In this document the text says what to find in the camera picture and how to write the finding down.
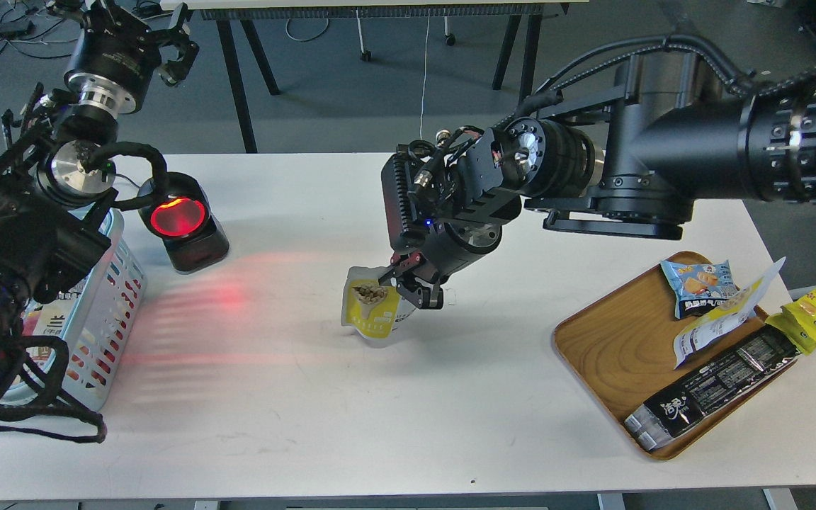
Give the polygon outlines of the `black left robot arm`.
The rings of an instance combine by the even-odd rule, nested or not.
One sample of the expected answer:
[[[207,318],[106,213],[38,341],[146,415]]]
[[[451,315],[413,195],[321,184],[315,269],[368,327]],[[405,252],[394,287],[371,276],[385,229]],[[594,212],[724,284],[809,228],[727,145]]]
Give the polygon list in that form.
[[[187,4],[153,29],[113,1],[52,1],[53,16],[77,21],[64,89],[37,87],[20,120],[3,119],[0,155],[0,431],[31,417],[76,419],[95,428],[75,443],[100,443],[103,417],[62,386],[69,348],[56,336],[27,336],[31,301],[53,301],[87,276],[113,245],[100,231],[113,209],[139,210],[146,224],[172,209],[174,174],[163,154],[117,139],[118,118],[138,112],[158,72],[183,81],[200,51]]]

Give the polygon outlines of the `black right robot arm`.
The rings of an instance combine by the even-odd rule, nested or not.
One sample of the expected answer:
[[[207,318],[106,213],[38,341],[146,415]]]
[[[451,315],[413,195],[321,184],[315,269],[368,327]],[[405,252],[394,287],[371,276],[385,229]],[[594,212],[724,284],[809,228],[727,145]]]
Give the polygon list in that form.
[[[496,125],[399,146],[381,180],[379,281],[440,309],[523,209],[547,230],[677,241],[699,199],[816,203],[816,67],[758,83],[699,36],[608,43]]]

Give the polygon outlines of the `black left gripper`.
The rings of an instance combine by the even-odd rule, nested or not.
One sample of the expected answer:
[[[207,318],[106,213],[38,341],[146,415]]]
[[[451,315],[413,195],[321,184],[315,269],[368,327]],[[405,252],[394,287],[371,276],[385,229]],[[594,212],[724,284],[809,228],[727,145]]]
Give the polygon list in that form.
[[[169,87],[188,77],[200,52],[200,45],[190,39],[188,4],[176,6],[161,31],[113,1],[47,1],[47,12],[82,29],[64,84],[87,103],[99,94],[101,106],[112,114],[135,113],[142,107],[153,72],[162,63],[162,47],[177,51],[174,60],[158,68]]]

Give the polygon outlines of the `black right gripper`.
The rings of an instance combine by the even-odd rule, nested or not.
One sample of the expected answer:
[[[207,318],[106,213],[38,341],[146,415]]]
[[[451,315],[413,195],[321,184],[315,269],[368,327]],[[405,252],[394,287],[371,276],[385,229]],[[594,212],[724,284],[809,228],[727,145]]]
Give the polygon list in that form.
[[[418,310],[441,310],[441,285],[496,249],[521,213],[523,146],[514,130],[485,130],[433,144],[402,143],[383,166],[383,203],[394,254],[377,278]]]

